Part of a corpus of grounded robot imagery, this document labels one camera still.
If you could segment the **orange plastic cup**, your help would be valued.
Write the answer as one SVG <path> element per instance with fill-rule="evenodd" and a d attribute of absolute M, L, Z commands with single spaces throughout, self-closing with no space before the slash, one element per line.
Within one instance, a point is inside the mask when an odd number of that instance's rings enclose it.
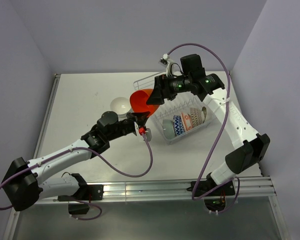
<path fill-rule="evenodd" d="M 146 103 L 152 92 L 151 88 L 140 89 L 130 96 L 129 102 L 134 113 L 149 112 L 148 117 L 150 117 L 157 111 L 159 105 L 147 105 Z"/>

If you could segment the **white ceramic bowl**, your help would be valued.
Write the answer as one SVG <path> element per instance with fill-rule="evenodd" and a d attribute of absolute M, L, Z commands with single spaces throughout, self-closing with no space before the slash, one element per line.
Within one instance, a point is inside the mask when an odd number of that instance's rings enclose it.
<path fill-rule="evenodd" d="M 124 117 L 131 111 L 130 101 L 125 97 L 117 97 L 110 103 L 111 111 L 115 112 L 119 117 Z"/>

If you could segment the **grey-green ceramic bowl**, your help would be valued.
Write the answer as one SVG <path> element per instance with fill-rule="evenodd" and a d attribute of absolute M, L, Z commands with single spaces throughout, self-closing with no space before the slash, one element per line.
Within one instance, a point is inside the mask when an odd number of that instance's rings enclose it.
<path fill-rule="evenodd" d="M 170 119 L 164 119 L 162 121 L 162 129 L 163 129 L 163 134 L 166 139 L 171 140 L 175 138 L 175 132 L 174 132 L 174 125 L 173 121 Z"/>

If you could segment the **orange geometric blue bowl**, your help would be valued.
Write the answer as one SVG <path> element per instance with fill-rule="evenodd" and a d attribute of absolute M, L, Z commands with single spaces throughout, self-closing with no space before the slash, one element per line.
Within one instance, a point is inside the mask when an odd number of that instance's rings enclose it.
<path fill-rule="evenodd" d="M 180 115 L 174 115 L 172 122 L 173 122 L 173 130 L 176 137 L 185 133 L 185 129 Z"/>

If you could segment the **orange floral ceramic bowl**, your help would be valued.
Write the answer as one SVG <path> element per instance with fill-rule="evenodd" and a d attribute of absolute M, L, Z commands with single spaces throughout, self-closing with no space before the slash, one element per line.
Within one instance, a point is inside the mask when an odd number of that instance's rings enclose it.
<path fill-rule="evenodd" d="M 192 123 L 192 118 L 189 113 L 186 112 L 181 112 L 180 114 L 181 121 L 183 124 L 183 128 L 186 132 L 190 131 L 193 129 L 193 123 Z"/>

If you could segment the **brown patterned ceramic bowl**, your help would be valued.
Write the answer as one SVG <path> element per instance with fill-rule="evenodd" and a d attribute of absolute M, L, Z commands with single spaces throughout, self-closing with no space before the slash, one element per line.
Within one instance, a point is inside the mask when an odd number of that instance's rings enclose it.
<path fill-rule="evenodd" d="M 195 107 L 190 108 L 190 116 L 191 116 L 191 120 L 192 120 L 192 124 L 193 124 L 194 128 L 203 124 L 201 109 L 195 108 Z"/>

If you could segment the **green flower-shaped bowl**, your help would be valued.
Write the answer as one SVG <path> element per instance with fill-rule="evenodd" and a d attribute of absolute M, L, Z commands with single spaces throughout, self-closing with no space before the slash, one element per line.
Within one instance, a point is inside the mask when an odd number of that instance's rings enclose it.
<path fill-rule="evenodd" d="M 207 108 L 205 106 L 203 106 L 201 108 L 201 119 L 202 119 L 202 123 L 204 124 L 207 120 L 207 117 L 208 117 L 208 112 L 207 112 Z"/>

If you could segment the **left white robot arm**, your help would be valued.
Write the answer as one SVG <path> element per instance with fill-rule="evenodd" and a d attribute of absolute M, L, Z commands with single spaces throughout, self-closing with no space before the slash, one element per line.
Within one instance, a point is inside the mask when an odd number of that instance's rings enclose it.
<path fill-rule="evenodd" d="M 20 212 L 38 200 L 59 197 L 63 201 L 84 200 L 90 188 L 78 173 L 53 178 L 53 175 L 77 163 L 100 157 L 110 148 L 110 141 L 128 134 L 140 134 L 147 143 L 151 139 L 146 122 L 150 112 L 129 112 L 119 120 L 113 111 L 106 111 L 91 128 L 69 146 L 44 157 L 15 159 L 8 168 L 0 188 L 7 195 L 11 207 Z"/>

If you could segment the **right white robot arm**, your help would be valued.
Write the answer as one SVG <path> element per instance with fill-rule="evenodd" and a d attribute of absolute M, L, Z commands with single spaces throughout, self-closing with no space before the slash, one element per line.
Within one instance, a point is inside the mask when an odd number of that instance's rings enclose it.
<path fill-rule="evenodd" d="M 165 100 L 174 100 L 179 93 L 190 92 L 213 112 L 230 137 L 234 151 L 210 173 L 211 179 L 206 183 L 207 191 L 217 195 L 223 190 L 225 181 L 264 158 L 270 138 L 267 134 L 259 134 L 248 123 L 230 99 L 230 85 L 225 85 L 214 73 L 207 75 L 198 54 L 180 59 L 182 72 L 179 76 L 172 74 L 175 61 L 168 54 L 164 54 L 160 62 L 166 66 L 166 73 L 155 77 L 147 105 L 162 105 Z"/>

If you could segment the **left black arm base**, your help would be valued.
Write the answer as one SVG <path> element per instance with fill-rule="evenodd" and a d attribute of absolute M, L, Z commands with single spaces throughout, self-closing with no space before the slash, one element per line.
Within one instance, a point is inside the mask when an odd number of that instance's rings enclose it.
<path fill-rule="evenodd" d="M 68 213 L 73 218 L 78 220 L 88 221 L 94 220 L 101 216 L 102 209 L 93 203 L 103 199 L 104 186 L 102 184 L 87 184 L 81 186 L 78 191 L 71 196 L 61 195 L 57 197 L 58 202 L 75 202 L 68 204 Z M 84 218 L 81 215 L 86 215 L 92 208 L 98 209 L 99 213 L 94 217 Z"/>

